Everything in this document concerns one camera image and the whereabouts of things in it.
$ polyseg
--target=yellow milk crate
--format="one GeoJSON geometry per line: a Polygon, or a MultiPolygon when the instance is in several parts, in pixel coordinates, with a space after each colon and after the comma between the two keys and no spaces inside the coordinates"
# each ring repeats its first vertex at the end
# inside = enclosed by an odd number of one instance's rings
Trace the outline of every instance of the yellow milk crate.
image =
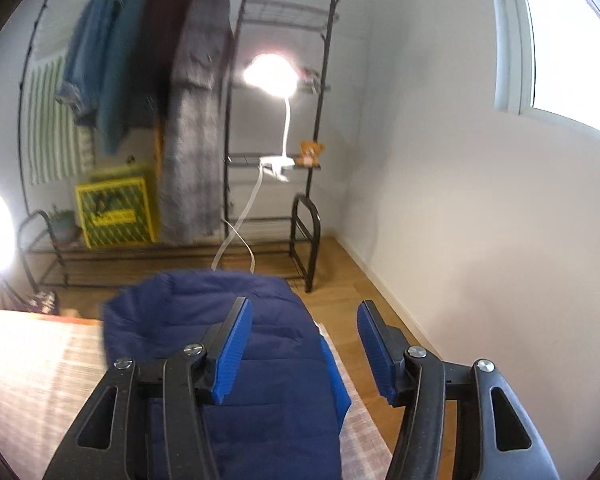
{"type": "Polygon", "coordinates": [[[147,166],[98,171],[75,187],[88,248],[149,244],[158,231],[155,176],[147,166]]]}

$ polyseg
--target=crate label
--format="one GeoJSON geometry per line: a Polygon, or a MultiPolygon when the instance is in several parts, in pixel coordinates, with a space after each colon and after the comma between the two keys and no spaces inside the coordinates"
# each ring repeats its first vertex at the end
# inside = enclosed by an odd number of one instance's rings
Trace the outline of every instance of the crate label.
{"type": "Polygon", "coordinates": [[[106,225],[135,224],[136,212],[133,209],[118,209],[104,213],[91,213],[93,225],[101,227],[106,225]]]}

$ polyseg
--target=potted plant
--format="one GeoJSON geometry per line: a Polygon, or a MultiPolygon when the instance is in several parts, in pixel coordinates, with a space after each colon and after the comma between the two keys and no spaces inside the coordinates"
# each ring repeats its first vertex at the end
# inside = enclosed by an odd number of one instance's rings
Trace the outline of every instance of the potted plant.
{"type": "Polygon", "coordinates": [[[53,210],[49,213],[51,228],[56,235],[56,240],[61,245],[75,242],[80,236],[80,228],[75,223],[75,212],[71,209],[61,209],[53,204],[53,210]]]}

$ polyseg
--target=white cord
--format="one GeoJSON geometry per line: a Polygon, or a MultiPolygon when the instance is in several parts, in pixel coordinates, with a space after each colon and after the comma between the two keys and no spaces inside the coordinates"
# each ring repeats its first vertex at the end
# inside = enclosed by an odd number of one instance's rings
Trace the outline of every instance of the white cord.
{"type": "Polygon", "coordinates": [[[289,98],[285,97],[285,131],[282,134],[282,156],[286,156],[286,139],[289,136],[289,124],[291,123],[291,104],[289,104],[289,98]]]}
{"type": "MultiPolygon", "coordinates": [[[[291,124],[291,104],[289,103],[288,97],[285,97],[285,108],[286,108],[286,115],[285,115],[285,130],[282,133],[282,156],[286,156],[286,140],[287,140],[287,137],[289,136],[289,124],[291,124]]],[[[238,238],[240,238],[240,240],[242,240],[242,243],[246,245],[247,249],[249,250],[249,254],[251,255],[251,267],[249,268],[251,274],[253,274],[253,271],[256,268],[256,257],[253,255],[253,251],[251,251],[251,248],[249,247],[248,243],[245,242],[244,238],[242,238],[240,236],[240,233],[238,232],[238,230],[240,229],[240,227],[242,227],[242,223],[244,222],[244,219],[247,218],[247,215],[249,214],[249,211],[251,210],[251,206],[255,202],[256,196],[258,195],[260,186],[262,185],[262,170],[263,170],[262,164],[259,164],[258,165],[258,180],[256,181],[256,185],[253,187],[253,191],[251,191],[251,196],[249,197],[249,201],[247,202],[247,205],[244,206],[242,213],[240,213],[240,216],[238,217],[238,220],[236,221],[235,226],[232,226],[231,222],[229,222],[227,219],[224,220],[224,222],[232,229],[232,232],[229,233],[228,237],[225,238],[224,242],[222,242],[222,245],[220,245],[220,248],[218,249],[218,252],[216,253],[216,256],[214,257],[214,260],[211,263],[211,268],[213,270],[216,270],[216,267],[218,266],[218,263],[220,263],[220,259],[222,258],[224,251],[229,246],[229,244],[234,240],[236,235],[238,238]]]]}
{"type": "Polygon", "coordinates": [[[260,190],[261,184],[262,184],[262,164],[260,164],[258,166],[258,180],[256,181],[256,185],[253,187],[253,191],[251,191],[251,196],[249,197],[249,201],[247,202],[247,205],[244,207],[244,210],[242,211],[242,213],[240,213],[240,216],[238,217],[238,221],[235,223],[235,226],[232,226],[229,221],[224,220],[231,226],[231,229],[233,230],[233,232],[229,233],[228,237],[224,239],[224,242],[222,242],[222,245],[218,249],[218,252],[216,253],[216,257],[214,258],[213,262],[211,263],[211,268],[213,270],[216,270],[216,267],[218,266],[218,263],[220,262],[220,258],[222,258],[222,255],[224,254],[224,251],[229,246],[229,244],[232,242],[232,240],[234,240],[235,235],[238,235],[240,237],[240,240],[242,240],[242,242],[247,246],[247,248],[249,249],[249,252],[251,253],[251,273],[253,274],[253,269],[255,268],[255,264],[256,264],[255,257],[253,256],[253,252],[251,251],[251,248],[247,245],[247,242],[245,242],[244,239],[238,234],[238,230],[242,226],[244,219],[247,218],[247,215],[249,214],[251,206],[253,205],[253,203],[256,200],[256,195],[258,194],[258,192],[260,190]]]}

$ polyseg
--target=screw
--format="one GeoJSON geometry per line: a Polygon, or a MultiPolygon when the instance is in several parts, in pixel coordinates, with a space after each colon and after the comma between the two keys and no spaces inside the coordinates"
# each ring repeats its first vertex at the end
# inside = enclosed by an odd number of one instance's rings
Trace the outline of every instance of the screw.
{"type": "Polygon", "coordinates": [[[422,346],[410,346],[407,350],[411,357],[422,359],[427,356],[427,351],[422,346]]]}
{"type": "Polygon", "coordinates": [[[493,372],[496,369],[496,365],[488,359],[480,359],[476,363],[476,366],[483,372],[493,372]]]}
{"type": "Polygon", "coordinates": [[[194,355],[202,354],[202,351],[204,349],[205,349],[205,347],[203,347],[199,343],[191,343],[190,345],[187,345],[184,347],[184,353],[187,354],[188,356],[194,356],[194,355]]]}
{"type": "Polygon", "coordinates": [[[123,357],[120,359],[116,359],[116,362],[113,363],[113,365],[118,369],[118,370],[126,370],[127,368],[129,368],[131,365],[133,364],[133,361],[131,359],[129,359],[128,357],[123,357]]]}

